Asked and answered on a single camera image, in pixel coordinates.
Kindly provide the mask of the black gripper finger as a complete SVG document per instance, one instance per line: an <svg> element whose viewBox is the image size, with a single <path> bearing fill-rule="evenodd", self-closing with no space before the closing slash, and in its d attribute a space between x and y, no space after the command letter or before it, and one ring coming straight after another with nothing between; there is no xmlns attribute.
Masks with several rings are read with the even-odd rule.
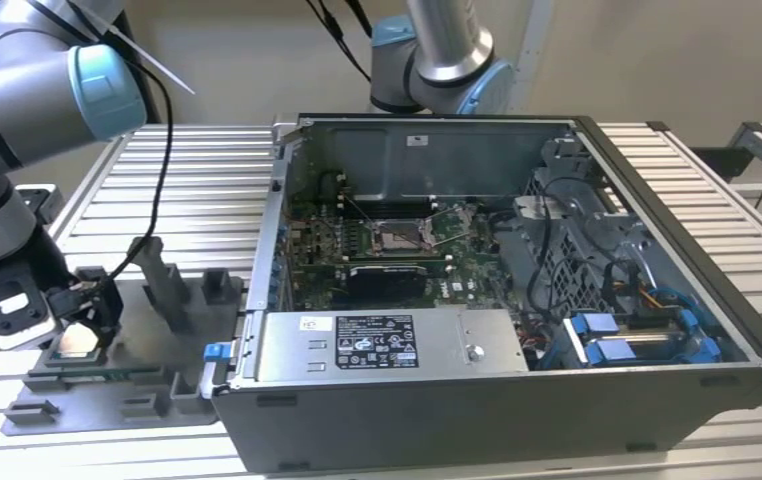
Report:
<svg viewBox="0 0 762 480"><path fill-rule="evenodd" d="M122 329L122 295L115 281L106 277L91 292L91 330L98 338L98 347L108 348Z"/></svg>
<svg viewBox="0 0 762 480"><path fill-rule="evenodd" d="M50 289L47 303L56 319L80 324L88 321L90 295L80 285Z"/></svg>

